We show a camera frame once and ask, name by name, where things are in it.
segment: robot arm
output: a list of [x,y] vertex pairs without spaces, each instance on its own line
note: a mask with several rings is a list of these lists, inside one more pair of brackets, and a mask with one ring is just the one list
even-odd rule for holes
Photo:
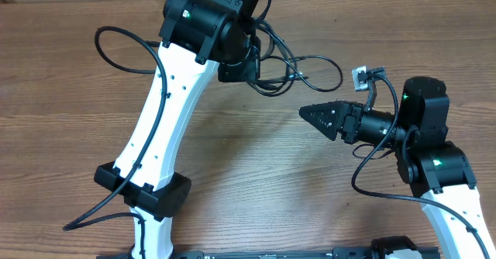
[[157,68],[148,98],[126,148],[115,162],[98,167],[95,181],[115,191],[133,169],[159,112],[162,80],[167,78],[167,101],[161,120],[141,161],[141,167],[120,192],[135,220],[132,258],[167,259],[172,254],[171,223],[184,203],[191,180],[174,172],[181,138],[200,95],[219,72],[224,82],[255,81],[260,77],[260,40],[251,18],[258,0],[167,0],[163,38],[158,56],[166,75]]
[[[414,197],[374,192],[366,194],[420,202],[436,231],[445,258],[484,258],[483,246],[491,258],[496,257],[482,216],[472,168],[463,151],[446,142],[446,117],[450,106],[446,86],[434,78],[407,80],[396,115],[398,124],[394,125],[393,115],[372,109],[376,76],[386,78],[385,70],[367,71],[365,67],[353,70],[355,89],[370,91],[367,104],[339,101],[311,105],[300,109],[301,117],[329,139],[335,140],[340,133],[341,139],[349,144],[364,141],[378,146],[390,134],[384,147],[395,150],[398,173],[403,182],[410,184]],[[477,232],[468,233],[471,232],[467,231],[468,225],[462,223],[458,216],[424,200],[452,209]],[[480,237],[483,244],[478,243],[476,237]]]

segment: wooden table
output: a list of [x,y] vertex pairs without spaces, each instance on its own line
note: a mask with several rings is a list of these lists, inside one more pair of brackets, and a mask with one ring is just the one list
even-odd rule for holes
[[[0,5],[1,258],[95,258],[133,244],[130,219],[70,233],[62,226],[108,194],[93,174],[119,156],[151,84],[108,66],[94,32],[113,25],[156,40],[163,3]],[[177,156],[176,170],[193,181],[174,219],[178,250],[326,249],[393,235],[438,245],[418,204],[355,193],[354,147],[298,116],[304,105],[364,102],[350,77],[363,64],[385,66],[398,91],[417,75],[446,82],[448,137],[470,158],[496,239],[496,0],[274,0],[268,19],[295,54],[338,62],[345,81],[337,92],[300,83],[264,98],[246,84],[212,80]],[[129,39],[106,34],[103,44],[120,64],[153,68]],[[338,81],[321,61],[301,69],[322,87]],[[283,71],[263,64],[264,77]],[[391,95],[379,87],[376,107],[391,111]],[[359,185],[410,193],[393,156],[370,162]],[[98,215],[122,211],[117,198]]]

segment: green led light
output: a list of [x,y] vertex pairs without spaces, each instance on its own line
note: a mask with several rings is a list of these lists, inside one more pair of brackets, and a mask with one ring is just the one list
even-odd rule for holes
[[191,13],[188,10],[184,10],[183,17],[185,17],[186,19],[189,19],[191,17]]

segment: black cable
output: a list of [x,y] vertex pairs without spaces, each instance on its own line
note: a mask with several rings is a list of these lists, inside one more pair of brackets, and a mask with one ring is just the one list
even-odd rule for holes
[[[107,198],[103,199],[100,203],[98,203],[95,207],[93,207],[92,209],[87,211],[82,216],[79,216],[78,218],[76,218],[75,220],[71,221],[66,226],[64,226],[64,228],[63,228],[64,231],[74,230],[77,228],[81,228],[84,226],[88,226],[91,224],[95,224],[95,223],[104,221],[105,217],[115,218],[115,217],[111,217],[111,216],[103,216],[99,219],[93,219],[93,220],[87,221],[86,223],[81,223],[83,220],[85,220],[88,217],[90,217],[91,215],[93,215],[95,212],[97,212],[99,209],[101,209],[104,205],[106,205],[108,202],[110,202],[110,200],[112,200],[114,197],[116,197],[124,189],[124,187],[127,185],[127,183],[131,180],[134,173],[136,173],[136,170],[141,167],[141,161],[142,161],[143,157],[145,156],[145,153],[148,150],[148,147],[151,144],[153,136],[155,135],[155,132],[157,131],[158,125],[160,123],[160,120],[162,119],[162,114],[164,113],[165,101],[167,98],[166,97],[166,95],[167,95],[167,76],[165,74],[164,66],[162,65],[162,62],[160,61],[160,58],[158,57],[157,53],[155,53],[155,51],[152,49],[152,47],[146,41],[139,38],[136,34],[131,33],[125,29],[115,27],[115,26],[103,26],[103,27],[99,28],[95,33],[95,46],[97,47],[97,50],[100,53],[100,55],[110,64],[116,65],[116,66],[113,65],[116,68],[121,68],[122,66],[115,64],[113,61],[109,60],[106,57],[106,55],[103,53],[103,51],[100,47],[100,44],[99,44],[99,37],[105,31],[113,31],[113,32],[121,33],[125,36],[130,37],[131,39],[133,39],[137,43],[139,43],[141,46],[143,46],[152,55],[153,59],[157,63],[158,69],[160,71],[160,78],[162,79],[162,91],[160,93],[160,104],[159,104],[157,116],[156,116],[155,121],[153,122],[153,125],[151,127],[150,134],[146,138],[146,141],[143,145],[143,148],[139,152],[138,157],[136,158],[135,162],[133,163],[131,171],[127,174],[126,178],[124,179],[124,182],[115,191],[110,193],[110,195],[108,195]],[[142,237],[142,239],[140,242],[144,243],[145,233],[141,233],[141,237]],[[144,245],[143,244],[141,245],[140,253],[142,255],[142,259],[145,259],[145,252],[144,252]]]
[[[96,34],[95,34],[95,47],[96,47],[96,50],[98,51],[98,53],[100,54],[100,56],[103,58],[103,60],[107,61],[108,64],[112,65],[113,67],[119,69],[119,70],[122,70],[122,71],[125,71],[125,72],[129,72],[129,73],[137,73],[137,74],[155,74],[155,70],[143,70],[143,69],[133,69],[133,68],[128,68],[128,67],[124,67],[122,65],[119,65],[117,63],[115,63],[114,61],[112,61],[109,57],[107,57],[107,55],[103,52],[102,50],[102,46],[100,46],[100,35],[102,34],[102,32],[99,32],[97,31]],[[149,46],[149,47],[159,47],[160,46],[160,42],[157,42],[157,41],[144,41],[144,43]]]
[[[358,159],[365,159],[365,157],[361,157],[359,155],[357,155],[357,150],[359,150],[360,148],[362,147],[374,147],[374,145],[372,143],[362,143],[361,145],[359,145],[358,147],[355,147],[355,149],[353,150],[352,152],[352,155],[355,157],[355,158],[358,158]],[[382,159],[384,157],[386,157],[387,155],[389,154],[392,154],[394,153],[394,150],[388,150],[386,151],[385,153],[383,153],[382,155],[380,155],[379,157],[377,158],[371,158],[371,160],[379,160],[379,159]]]
[[484,245],[484,242],[482,241],[481,236],[479,235],[477,230],[472,226],[472,224],[470,224],[466,219],[464,219],[458,212],[455,212],[454,210],[447,207],[446,205],[443,205],[441,203],[438,203],[438,202],[435,202],[432,200],[428,200],[428,199],[424,199],[424,198],[411,197],[411,196],[407,196],[407,195],[393,195],[393,194],[385,194],[385,193],[378,193],[378,192],[369,192],[369,191],[363,190],[357,186],[356,182],[357,182],[358,174],[360,173],[362,168],[365,166],[365,164],[372,158],[372,156],[374,156],[376,154],[376,152],[378,152],[379,149],[381,149],[382,146],[386,143],[389,136],[391,135],[391,132],[394,129],[392,127],[396,126],[396,123],[398,121],[398,110],[399,110],[398,97],[396,96],[396,91],[394,90],[393,85],[389,82],[388,79],[386,79],[380,75],[374,75],[373,78],[377,78],[377,79],[382,80],[389,87],[389,90],[391,91],[391,95],[393,96],[393,102],[394,102],[394,120],[393,120],[393,123],[391,124],[391,128],[387,131],[387,133],[384,136],[384,138],[382,139],[382,141],[367,155],[367,157],[365,157],[365,159],[363,159],[362,163],[360,163],[358,168],[353,173],[353,177],[351,178],[351,186],[353,187],[353,189],[355,189],[355,191],[357,191],[361,194],[367,195],[367,196],[385,198],[385,199],[396,199],[396,200],[405,200],[405,201],[411,201],[411,202],[419,202],[419,203],[423,203],[423,204],[427,204],[427,205],[433,205],[439,209],[443,209],[443,210],[447,211],[451,215],[455,216],[460,222],[462,222],[467,227],[467,232],[472,233],[474,235],[475,240],[479,244],[480,249],[482,250],[482,254],[484,255],[484,257],[486,259],[489,259],[489,253],[487,252],[486,246]]
[[[316,90],[317,92],[334,92],[343,83],[343,71],[341,70],[341,67],[339,67],[339,65],[336,62],[334,62],[334,60],[331,60],[330,58],[321,55],[306,55],[306,56],[296,57],[291,52],[291,50],[289,49],[288,45],[284,42],[284,40],[275,33],[274,29],[267,21],[262,20],[260,24],[257,26],[257,29],[266,33],[270,39],[267,52],[260,58],[260,61],[275,59],[286,63],[286,74],[284,77],[277,79],[252,81],[249,83],[249,85],[260,94],[269,97],[282,95],[291,88],[291,86],[294,84],[295,80],[297,79],[303,81],[308,87],[310,87],[313,90]],[[279,52],[281,52],[282,57],[272,55],[275,48],[277,48]],[[307,59],[322,59],[331,63],[339,72],[339,84],[336,87],[329,89],[318,88],[312,85],[309,81],[307,81],[307,77],[301,75],[301,73],[298,70],[298,62]],[[288,82],[289,84],[286,87],[286,89],[283,90],[282,92],[279,92]],[[264,92],[260,90],[260,88],[267,90],[268,92]]]
[[255,23],[253,24],[253,28],[256,28],[262,21],[265,20],[265,17],[267,16],[267,13],[269,12],[270,6],[272,5],[272,0],[267,0],[267,6],[265,6],[264,11],[258,18],[255,19]]
[[83,227],[86,227],[86,226],[90,226],[90,225],[93,225],[93,224],[96,224],[96,223],[100,223],[100,222],[103,222],[103,221],[106,221],[106,220],[110,220],[110,219],[116,219],[116,218],[119,218],[119,217],[134,217],[134,218],[137,218],[138,219],[138,224],[139,226],[141,227],[141,237],[139,238],[139,245],[141,246],[141,251],[140,251],[140,254],[141,254],[141,258],[142,259],[145,259],[145,250],[143,249],[143,247],[145,246],[145,219],[138,213],[133,213],[133,212],[119,212],[119,213],[114,213],[114,214],[111,214],[111,215],[108,215],[108,216],[102,216],[102,217],[98,217],[98,218],[95,218],[95,219],[92,219],[92,220],[89,220],[85,223],[80,223],[80,224],[77,224],[73,230],[76,230],[76,229],[79,229],[79,228],[83,228]]

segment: robotic arm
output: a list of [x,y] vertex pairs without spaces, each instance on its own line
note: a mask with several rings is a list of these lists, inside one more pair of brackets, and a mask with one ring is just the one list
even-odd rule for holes
[[353,187],[374,197],[420,202],[445,258],[496,257],[469,161],[461,149],[446,141],[450,99],[444,82],[428,77],[408,79],[399,112],[393,116],[373,110],[374,82],[387,80],[383,68],[368,71],[359,67],[352,71],[352,76],[358,92],[369,91],[365,105],[345,101],[311,105],[301,108],[300,116],[330,140],[336,140],[340,133],[345,143],[363,141],[377,149],[395,150],[398,173],[410,185],[413,197],[358,188],[354,181],[361,168],[353,176]]
[[[173,254],[170,235],[172,217],[180,210],[191,188],[189,178],[174,172],[174,162],[191,114],[214,73],[217,71],[218,79],[222,82],[246,81],[252,87],[259,85],[260,88],[272,90],[274,93],[281,90],[281,88],[275,88],[274,84],[278,82],[285,84],[288,79],[291,79],[289,87],[294,80],[298,79],[321,92],[333,91],[341,84],[328,90],[310,85],[296,68],[296,61],[322,57],[294,57],[278,36],[267,31],[270,25],[264,22],[264,17],[271,0],[259,18],[252,18],[258,1],[167,0],[164,6],[164,24],[159,34],[162,41],[158,47],[158,54],[147,47],[155,57],[158,66],[135,131],[116,161],[99,166],[95,172],[95,182],[110,190],[112,194],[92,210],[66,225],[64,229],[73,230],[109,219],[110,217],[103,217],[81,223],[115,195],[120,194],[124,196],[125,203],[131,207],[131,213],[123,213],[119,216],[136,218],[136,243],[129,254],[100,258],[168,259],[172,257],[183,259],[186,257],[187,259],[202,259],[203,257],[203,259],[215,259],[217,257],[239,259],[242,257],[257,259],[276,257],[268,259],[277,259],[277,256],[294,259],[333,259],[338,256],[349,259],[439,258],[436,248],[418,248],[404,237],[375,240],[372,247],[339,247],[319,252]],[[276,79],[265,83],[258,81],[260,61],[264,59],[260,56],[260,39],[255,32],[260,24],[265,25],[266,31],[264,32],[270,35],[271,41],[275,40],[278,47],[286,49],[286,51],[281,51],[285,59],[270,56],[286,63],[286,78],[283,81]],[[139,37],[133,37],[133,39],[142,45],[146,44]],[[271,43],[269,48],[273,49],[274,44]],[[100,49],[99,52],[112,64]],[[287,55],[291,56],[290,61],[293,61],[294,65],[288,61]],[[334,64],[341,73],[337,64],[329,59],[326,60]],[[290,69],[294,72],[293,75],[289,74]],[[392,115],[372,109],[375,100],[375,84],[374,78],[369,78],[370,76],[385,78],[385,73],[383,70],[366,71],[365,68],[353,73],[357,90],[372,92],[366,105],[349,102],[314,105],[302,108],[301,116],[331,140],[335,140],[336,134],[341,133],[347,143],[363,140],[378,145],[379,141],[387,137],[387,147],[396,149],[399,156],[406,154],[398,150],[398,146],[405,137],[408,138],[409,127],[417,126],[418,131],[415,132],[414,143],[410,143],[408,148],[408,156],[412,157],[408,161],[415,163],[398,162],[401,176],[404,181],[411,184],[414,195],[420,194],[419,196],[425,199],[444,203],[457,212],[468,215],[470,217],[468,220],[478,229],[478,235],[482,237],[488,252],[494,256],[494,247],[482,218],[475,178],[470,165],[461,150],[451,143],[444,142],[447,127],[443,123],[447,115],[446,101],[449,102],[444,84],[436,83],[437,86],[433,86],[436,87],[436,92],[436,89],[434,91],[427,89],[431,87],[430,82],[434,79],[425,78],[417,81],[414,79],[411,94],[407,94],[407,97],[412,100],[411,103],[414,104],[402,102],[400,124],[395,125]],[[419,84],[422,86],[421,89],[424,89],[423,94],[415,93]],[[426,99],[432,99],[429,105],[419,104]],[[436,165],[436,160],[442,161],[440,163],[443,167],[437,167],[439,165]],[[460,200],[460,196],[466,197],[466,203],[456,202]],[[474,251],[477,243],[466,232],[465,225],[460,221],[452,220],[449,213],[431,205],[424,205],[423,209],[441,239],[446,257],[481,257],[480,249]]]

